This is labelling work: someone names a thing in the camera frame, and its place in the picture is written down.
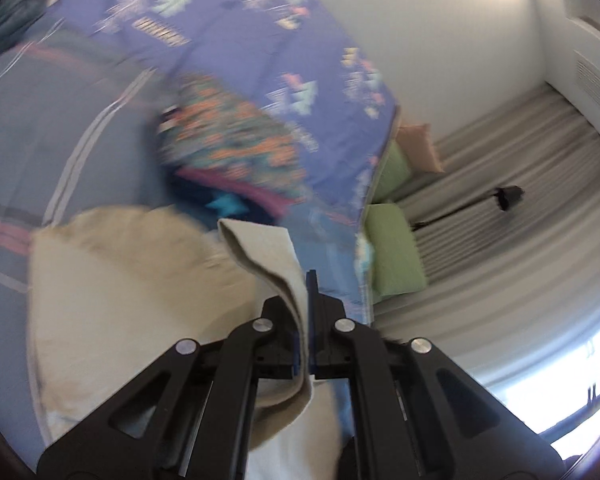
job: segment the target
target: green pillow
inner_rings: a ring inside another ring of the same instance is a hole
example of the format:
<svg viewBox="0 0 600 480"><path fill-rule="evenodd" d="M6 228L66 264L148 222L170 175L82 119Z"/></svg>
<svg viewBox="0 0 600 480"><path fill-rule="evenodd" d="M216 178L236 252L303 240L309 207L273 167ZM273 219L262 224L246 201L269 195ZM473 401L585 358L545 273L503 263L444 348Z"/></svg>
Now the green pillow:
<svg viewBox="0 0 600 480"><path fill-rule="evenodd" d="M427 286L415 238L397 205L370 205L365 230L374 247L373 288L378 294L394 296Z"/></svg>
<svg viewBox="0 0 600 480"><path fill-rule="evenodd" d="M372 202L381 202L411 176L407 159L395 140L390 141L387 151L388 153L384 157L384 166L381 168Z"/></svg>
<svg viewBox="0 0 600 480"><path fill-rule="evenodd" d="M384 298L382 297L382 294L380 294L377 290L372 288L371 289L371 304L380 303L382 300L384 300Z"/></svg>

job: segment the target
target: metal screw head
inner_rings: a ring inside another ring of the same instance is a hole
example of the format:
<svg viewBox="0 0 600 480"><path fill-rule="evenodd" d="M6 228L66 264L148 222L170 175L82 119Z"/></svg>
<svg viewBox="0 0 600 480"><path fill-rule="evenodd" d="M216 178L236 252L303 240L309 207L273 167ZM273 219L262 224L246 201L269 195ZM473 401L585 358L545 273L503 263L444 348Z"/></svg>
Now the metal screw head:
<svg viewBox="0 0 600 480"><path fill-rule="evenodd" d="M273 328L273 322L266 317L259 317L253 322L253 329L256 332L268 332Z"/></svg>
<svg viewBox="0 0 600 480"><path fill-rule="evenodd" d="M181 339L176 343L176 352L182 355L193 354L198 344L193 339Z"/></svg>
<svg viewBox="0 0 600 480"><path fill-rule="evenodd" d="M338 332L351 332L356 327L356 324L352 320L343 317L334 323L334 327L336 327Z"/></svg>
<svg viewBox="0 0 600 480"><path fill-rule="evenodd" d="M431 342L428 339L419 337L411 341L411 349L418 354L428 354L431 352Z"/></svg>

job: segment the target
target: bright window light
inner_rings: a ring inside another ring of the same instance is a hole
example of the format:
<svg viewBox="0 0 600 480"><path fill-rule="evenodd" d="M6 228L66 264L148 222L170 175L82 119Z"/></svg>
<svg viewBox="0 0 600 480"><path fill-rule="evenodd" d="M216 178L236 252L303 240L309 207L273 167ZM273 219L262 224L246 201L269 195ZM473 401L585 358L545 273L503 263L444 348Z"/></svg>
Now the bright window light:
<svg viewBox="0 0 600 480"><path fill-rule="evenodd" d="M536 433L547 430L587 403L587 389L600 394L600 332L531 377L508 388L504 402ZM600 435L600 410L554 443L562 458L583 454Z"/></svg>

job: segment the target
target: air vent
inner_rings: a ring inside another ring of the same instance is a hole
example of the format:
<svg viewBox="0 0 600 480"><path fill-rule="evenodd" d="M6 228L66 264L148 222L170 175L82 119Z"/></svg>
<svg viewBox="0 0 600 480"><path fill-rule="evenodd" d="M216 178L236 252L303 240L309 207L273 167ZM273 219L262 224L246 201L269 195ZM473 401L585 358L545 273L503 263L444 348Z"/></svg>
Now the air vent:
<svg viewBox="0 0 600 480"><path fill-rule="evenodd" d="M600 106L600 70L578 52L576 52L576 63L578 86Z"/></svg>

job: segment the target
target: black stand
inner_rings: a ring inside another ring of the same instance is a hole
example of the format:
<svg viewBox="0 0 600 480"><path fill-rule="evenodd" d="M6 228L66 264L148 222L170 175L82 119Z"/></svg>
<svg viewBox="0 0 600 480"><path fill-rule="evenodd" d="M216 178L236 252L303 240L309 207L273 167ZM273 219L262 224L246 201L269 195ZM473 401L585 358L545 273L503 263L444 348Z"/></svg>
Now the black stand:
<svg viewBox="0 0 600 480"><path fill-rule="evenodd" d="M473 207L474 205L484 202L485 200L488 200L492 197L496 199L498 207L502 211L508 211L522 200L522 196L524 195L524 193L525 190L518 186L496 187L490 191L483 193L482 195L477 196L472 200L469 200L469 202L453 209L453 211L449 211L448 213L445 213L443 215L440 215L436 218L424 222L414 222L413 224L411 224L411 230L417 231L419 229L422 229L423 227L428 227L432 224L435 224L436 222L440 222L445 218L449 218L450 216L453 216L456 213L464 211L465 209L469 209L470 207Z"/></svg>
<svg viewBox="0 0 600 480"><path fill-rule="evenodd" d="M428 340L386 342L320 294L315 272L307 287L311 373L349 380L359 479L563 475L553 448ZM296 344L280 298L223 341L179 341L50 446L38 477L242 479L258 380L291 378Z"/></svg>

